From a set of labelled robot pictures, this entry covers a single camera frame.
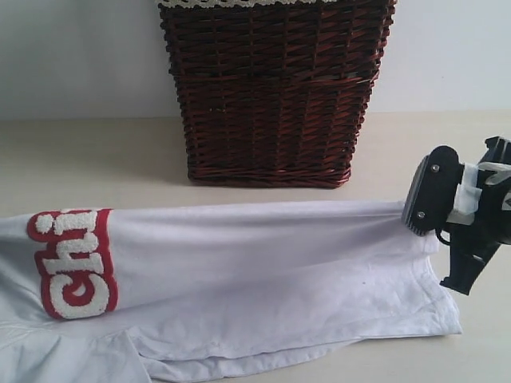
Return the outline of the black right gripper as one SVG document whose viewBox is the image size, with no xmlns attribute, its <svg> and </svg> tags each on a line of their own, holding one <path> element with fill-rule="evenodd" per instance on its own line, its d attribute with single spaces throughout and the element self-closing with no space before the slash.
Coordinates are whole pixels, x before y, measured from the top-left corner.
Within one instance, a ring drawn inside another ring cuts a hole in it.
<svg viewBox="0 0 511 383">
<path fill-rule="evenodd" d="M 502 245 L 510 244 L 510 141 L 485 140 L 476 164 L 461 164 L 442 231 L 450 235 L 450 270 L 440 285 L 469 295 L 474 283 Z"/>
</svg>

